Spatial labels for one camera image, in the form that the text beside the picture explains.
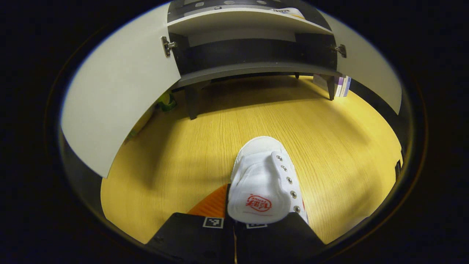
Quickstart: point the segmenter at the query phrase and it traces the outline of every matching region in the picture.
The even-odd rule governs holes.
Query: cabinet door
[[[337,71],[352,77],[381,97],[399,113],[402,100],[401,82],[386,58],[367,40],[344,23],[325,14],[335,43],[345,45],[347,57],[337,53]]]
[[[63,133],[76,155],[104,178],[135,123],[181,78],[160,39],[169,39],[168,6],[148,11],[101,42],[69,85]]]

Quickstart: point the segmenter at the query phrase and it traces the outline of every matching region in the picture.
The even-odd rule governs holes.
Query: white panel
[[[261,28],[225,29],[188,36],[189,46],[191,47],[229,39],[278,39],[296,42],[295,33],[292,31]]]
[[[206,11],[168,23],[169,32],[183,36],[213,30],[247,27],[332,35],[330,30],[305,19],[257,8],[228,8]]]
[[[78,157],[106,178],[122,142],[142,114],[181,78],[166,57],[169,4],[113,33],[84,61],[62,109],[61,126]]]
[[[344,44],[347,50],[347,58],[342,58],[340,54],[337,56],[337,71],[374,91],[398,114],[402,86],[391,65],[357,32],[332,16],[319,12],[331,27],[336,45]]]

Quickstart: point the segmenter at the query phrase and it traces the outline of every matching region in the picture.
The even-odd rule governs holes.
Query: wood grain surface
[[[384,118],[349,92],[329,101],[312,77],[254,77],[201,91],[201,114],[160,110],[123,145],[103,179],[104,214],[142,243],[174,212],[186,213],[229,178],[239,149],[278,139],[295,165],[311,228],[324,242],[370,215],[395,182],[399,141]]]

